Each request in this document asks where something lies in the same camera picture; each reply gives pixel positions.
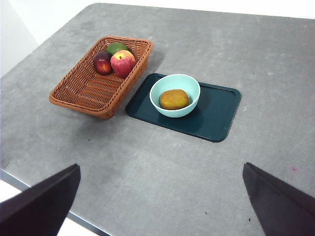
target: black object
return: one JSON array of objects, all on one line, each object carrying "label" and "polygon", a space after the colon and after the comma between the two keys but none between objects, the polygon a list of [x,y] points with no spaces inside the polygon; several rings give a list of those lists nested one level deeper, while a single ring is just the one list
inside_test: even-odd
[{"label": "black object", "polygon": [[233,117],[241,99],[234,88],[200,83],[200,97],[195,109],[180,118],[170,118],[159,113],[150,102],[153,84],[165,75],[149,75],[126,106],[133,118],[192,135],[211,142],[221,142],[227,137]]},{"label": "black object", "polygon": [[244,165],[243,179],[267,236],[315,235],[315,198],[251,163]]},{"label": "black object", "polygon": [[81,179],[74,164],[0,204],[1,236],[56,236]]}]

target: light blue bowl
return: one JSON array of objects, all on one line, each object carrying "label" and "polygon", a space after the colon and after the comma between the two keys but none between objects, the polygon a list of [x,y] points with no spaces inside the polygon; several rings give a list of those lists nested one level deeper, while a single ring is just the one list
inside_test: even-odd
[{"label": "light blue bowl", "polygon": [[[189,105],[178,110],[166,110],[160,107],[159,97],[162,93],[171,89],[182,89],[189,97]],[[197,105],[200,96],[200,85],[193,77],[183,74],[167,75],[158,80],[150,90],[150,100],[153,106],[161,114],[178,118],[187,115]]]}]

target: basket rim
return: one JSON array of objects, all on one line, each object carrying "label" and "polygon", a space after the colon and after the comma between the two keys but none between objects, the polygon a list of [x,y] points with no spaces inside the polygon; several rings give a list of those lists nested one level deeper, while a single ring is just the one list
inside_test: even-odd
[{"label": "basket rim", "polygon": [[[115,92],[115,94],[111,97],[111,99],[101,108],[90,108],[90,107],[86,107],[86,106],[81,106],[81,105],[77,105],[74,103],[70,103],[70,102],[66,102],[63,100],[59,100],[57,98],[55,98],[53,96],[54,92],[67,80],[67,76],[70,75],[74,70],[76,70],[80,65],[81,62],[84,60],[84,58],[93,50],[93,47],[98,44],[100,41],[109,39],[109,38],[114,38],[114,39],[118,39],[118,40],[132,40],[132,41],[136,41],[136,42],[146,42],[149,44],[146,52],[141,56],[141,58],[138,60],[137,64],[134,66],[134,68],[132,69],[132,71],[129,73],[129,75],[125,78],[125,80],[121,83],[121,85],[119,86],[119,88],[117,89],[117,91]],[[145,59],[148,58],[150,52],[152,51],[154,45],[153,42],[148,40],[148,39],[143,39],[143,38],[134,38],[134,37],[124,37],[124,36],[114,36],[114,35],[108,35],[102,38],[99,38],[94,44],[93,46],[83,55],[83,57],[75,64],[75,66],[59,81],[59,83],[54,87],[54,89],[49,93],[49,101],[52,103],[60,103],[60,104],[65,104],[67,107],[75,107],[75,108],[80,108],[82,110],[87,110],[90,112],[94,112],[94,113],[104,113],[104,110],[108,109],[111,107],[112,103],[114,102],[115,98],[117,97],[117,95],[124,89],[124,87],[126,86],[127,82],[130,80],[130,75],[131,74],[135,74],[137,71],[139,71],[139,69],[141,68],[141,66],[143,65],[143,63],[145,62]]]}]

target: floor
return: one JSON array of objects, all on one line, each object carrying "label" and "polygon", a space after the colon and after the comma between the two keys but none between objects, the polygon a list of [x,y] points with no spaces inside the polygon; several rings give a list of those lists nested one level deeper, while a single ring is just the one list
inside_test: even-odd
[{"label": "floor", "polygon": [[[0,179],[0,202],[3,202],[17,194],[21,191],[12,185],[4,182]],[[66,218],[63,222],[62,227],[58,233],[58,236],[69,236],[69,235],[76,235],[76,236],[97,236],[90,230],[84,228],[83,226],[75,223],[74,221]]]}]

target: tray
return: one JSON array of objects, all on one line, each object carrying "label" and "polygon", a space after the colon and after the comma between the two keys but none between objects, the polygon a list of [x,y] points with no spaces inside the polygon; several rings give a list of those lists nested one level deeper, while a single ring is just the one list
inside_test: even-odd
[{"label": "tray", "polygon": [[[136,58],[136,65],[122,79],[114,72],[98,74],[94,56],[112,42],[125,44]],[[106,36],[99,39],[49,94],[49,101],[100,118],[111,118],[128,91],[147,67],[153,43],[146,39]]]},{"label": "tray", "polygon": [[234,88],[200,83],[200,98],[195,109],[181,118],[169,118],[159,113],[150,102],[152,85],[162,74],[149,75],[126,106],[128,116],[159,125],[214,143],[228,134],[241,94]]}]

